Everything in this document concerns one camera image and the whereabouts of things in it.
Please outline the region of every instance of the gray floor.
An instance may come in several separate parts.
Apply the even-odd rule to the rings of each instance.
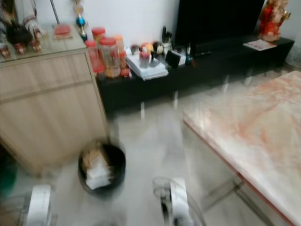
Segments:
[[[152,180],[163,176],[184,178],[189,194],[204,211],[208,226],[261,226],[261,220],[234,194],[209,208],[218,192],[210,193],[221,184],[227,186],[232,172],[182,125],[182,112],[196,101],[239,95],[290,69],[282,68],[224,86],[204,85],[179,93],[177,108],[171,99],[145,103],[145,118],[140,112],[120,113],[110,122],[112,136],[125,147],[127,175],[123,186],[106,200],[89,195],[79,184],[77,163],[61,169],[50,169],[37,180],[18,171],[10,197],[2,200],[0,223],[20,226],[26,212],[26,196],[35,184],[52,185],[52,225],[55,226],[160,226],[164,225],[159,200],[153,195]],[[250,189],[244,187],[275,225],[279,219]]]

